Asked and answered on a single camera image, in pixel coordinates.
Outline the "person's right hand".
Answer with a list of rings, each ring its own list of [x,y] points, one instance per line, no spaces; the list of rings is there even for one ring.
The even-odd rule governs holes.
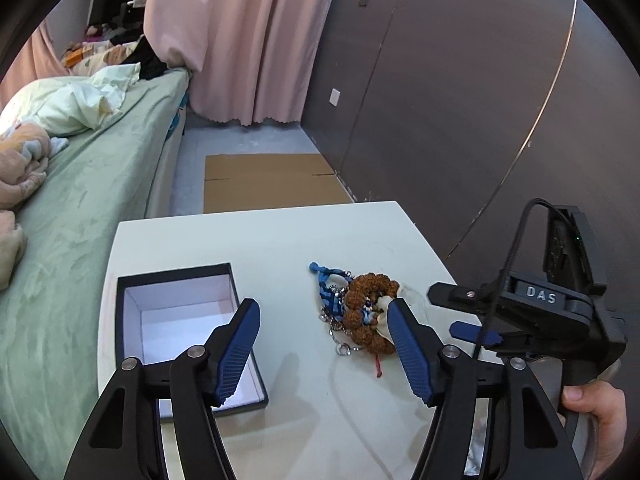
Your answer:
[[[624,449],[627,431],[625,393],[609,382],[596,380],[588,385],[565,386],[562,402],[568,410],[590,415],[596,421],[596,456],[590,479],[599,479]]]

